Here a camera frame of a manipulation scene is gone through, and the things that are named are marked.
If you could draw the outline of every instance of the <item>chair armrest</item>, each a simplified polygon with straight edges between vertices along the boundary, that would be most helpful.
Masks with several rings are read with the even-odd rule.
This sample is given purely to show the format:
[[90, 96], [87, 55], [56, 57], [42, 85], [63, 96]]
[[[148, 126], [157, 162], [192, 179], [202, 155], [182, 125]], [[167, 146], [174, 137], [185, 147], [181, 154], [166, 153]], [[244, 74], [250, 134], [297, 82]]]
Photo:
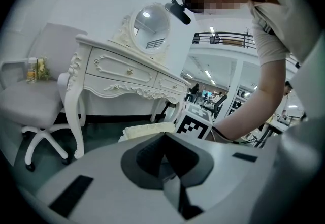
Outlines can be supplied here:
[[24, 66], [25, 71], [27, 70], [28, 58], [19, 59], [19, 60], [5, 60], [0, 62], [0, 84], [3, 89], [6, 89], [6, 82], [3, 75], [3, 66], [6, 64], [22, 64]]
[[66, 99], [66, 92], [68, 87], [70, 74], [68, 72], [61, 73], [57, 79], [57, 88], [60, 93], [62, 103], [64, 105], [64, 100]]

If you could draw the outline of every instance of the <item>chair caster wheel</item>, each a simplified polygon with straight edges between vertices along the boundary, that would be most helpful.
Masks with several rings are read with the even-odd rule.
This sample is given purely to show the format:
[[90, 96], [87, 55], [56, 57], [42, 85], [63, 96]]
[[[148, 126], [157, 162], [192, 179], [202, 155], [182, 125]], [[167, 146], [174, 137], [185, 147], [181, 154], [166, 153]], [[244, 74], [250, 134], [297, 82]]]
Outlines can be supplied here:
[[24, 139], [24, 140], [27, 140], [28, 138], [30, 138], [30, 132], [25, 132], [25, 133], [22, 133], [22, 138]]
[[26, 164], [26, 169], [33, 172], [35, 170], [35, 165], [32, 162], [30, 165]]
[[64, 165], [69, 165], [70, 162], [71, 162], [70, 157], [68, 157], [68, 158], [66, 158], [66, 159], [63, 159], [63, 158], [62, 158], [62, 163], [63, 163]]

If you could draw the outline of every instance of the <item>small bottle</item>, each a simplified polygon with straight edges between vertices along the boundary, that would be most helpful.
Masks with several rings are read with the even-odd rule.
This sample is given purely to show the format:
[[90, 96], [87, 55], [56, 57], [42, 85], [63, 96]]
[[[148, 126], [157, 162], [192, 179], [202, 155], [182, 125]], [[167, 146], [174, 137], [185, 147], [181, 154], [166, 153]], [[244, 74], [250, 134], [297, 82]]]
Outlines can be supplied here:
[[29, 58], [27, 65], [27, 83], [36, 82], [37, 59]]

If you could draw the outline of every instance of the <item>oval mirror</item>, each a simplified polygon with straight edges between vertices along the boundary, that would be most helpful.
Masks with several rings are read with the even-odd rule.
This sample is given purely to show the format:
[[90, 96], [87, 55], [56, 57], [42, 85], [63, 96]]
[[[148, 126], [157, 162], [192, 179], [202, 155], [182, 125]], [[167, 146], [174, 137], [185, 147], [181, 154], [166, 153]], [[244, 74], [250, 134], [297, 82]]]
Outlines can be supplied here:
[[169, 34], [169, 18], [163, 6], [150, 5], [143, 8], [134, 20], [136, 45], [147, 53], [157, 53]]

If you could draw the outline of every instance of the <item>white chair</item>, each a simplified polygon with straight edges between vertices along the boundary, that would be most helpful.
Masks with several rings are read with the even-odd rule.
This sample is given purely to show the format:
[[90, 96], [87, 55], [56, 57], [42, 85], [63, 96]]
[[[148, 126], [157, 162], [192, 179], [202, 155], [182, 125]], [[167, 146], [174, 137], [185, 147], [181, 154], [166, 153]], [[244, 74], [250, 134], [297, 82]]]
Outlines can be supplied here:
[[[68, 129], [68, 124], [54, 124], [58, 114], [63, 109], [64, 98], [69, 80], [67, 73], [70, 61], [78, 48], [75, 40], [77, 34], [87, 34], [76, 28], [47, 23], [31, 48], [29, 57], [47, 57], [47, 67], [53, 80], [37, 81], [28, 84], [25, 80], [7, 87], [3, 76], [3, 66], [21, 64], [26, 71], [28, 58], [17, 61], [0, 62], [0, 83], [3, 91], [0, 93], [0, 113], [3, 117], [23, 125], [22, 132], [36, 133], [32, 139], [26, 156], [26, 168], [34, 171], [31, 161], [38, 143], [45, 138], [62, 157], [64, 164], [69, 164], [68, 154], [53, 139], [51, 133], [59, 129]], [[79, 101], [81, 119], [85, 124], [85, 111], [82, 101]]]

